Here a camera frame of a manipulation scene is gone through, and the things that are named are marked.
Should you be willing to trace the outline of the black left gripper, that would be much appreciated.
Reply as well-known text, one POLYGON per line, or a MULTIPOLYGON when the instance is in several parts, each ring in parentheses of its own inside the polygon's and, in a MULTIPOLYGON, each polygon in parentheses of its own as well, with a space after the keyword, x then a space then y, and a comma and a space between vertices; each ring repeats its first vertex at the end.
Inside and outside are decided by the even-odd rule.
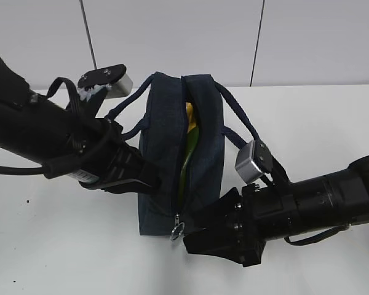
POLYGON ((44 176, 69 176, 85 189, 112 194, 153 194, 161 185, 158 168, 142 158, 140 151, 122 140, 122 127, 98 119, 100 134, 91 134, 83 150, 44 162, 44 176))

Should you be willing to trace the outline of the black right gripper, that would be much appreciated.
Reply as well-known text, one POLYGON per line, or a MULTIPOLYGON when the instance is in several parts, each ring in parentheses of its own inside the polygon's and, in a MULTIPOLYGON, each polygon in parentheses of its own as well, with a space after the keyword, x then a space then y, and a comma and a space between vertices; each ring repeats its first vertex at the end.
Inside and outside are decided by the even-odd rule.
POLYGON ((240 195, 230 189, 191 215, 196 230, 183 238, 188 254, 215 256, 244 267, 261 263, 269 240, 293 233, 295 201, 268 188, 240 195))

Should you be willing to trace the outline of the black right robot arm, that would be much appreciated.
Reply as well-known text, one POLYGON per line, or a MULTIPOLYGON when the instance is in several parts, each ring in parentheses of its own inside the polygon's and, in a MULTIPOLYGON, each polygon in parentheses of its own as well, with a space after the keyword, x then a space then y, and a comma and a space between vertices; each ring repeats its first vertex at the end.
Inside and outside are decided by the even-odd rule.
POLYGON ((244 267, 261 263, 266 243, 321 242, 351 226, 369 224, 369 155, 343 170, 297 183, 232 188, 194 214, 189 254, 215 256, 244 267))

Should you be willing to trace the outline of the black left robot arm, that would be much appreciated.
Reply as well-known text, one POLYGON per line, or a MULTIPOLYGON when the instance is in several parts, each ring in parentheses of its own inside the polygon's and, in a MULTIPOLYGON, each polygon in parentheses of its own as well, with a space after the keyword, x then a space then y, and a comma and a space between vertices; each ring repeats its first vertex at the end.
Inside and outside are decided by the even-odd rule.
POLYGON ((69 176, 85 189, 113 194, 156 192, 158 169, 128 144, 117 110, 97 115, 107 98, 127 96, 131 86, 126 66, 118 64, 91 70, 77 83, 58 77, 43 95, 0 57, 0 148, 34 162, 0 166, 0 175, 69 176))

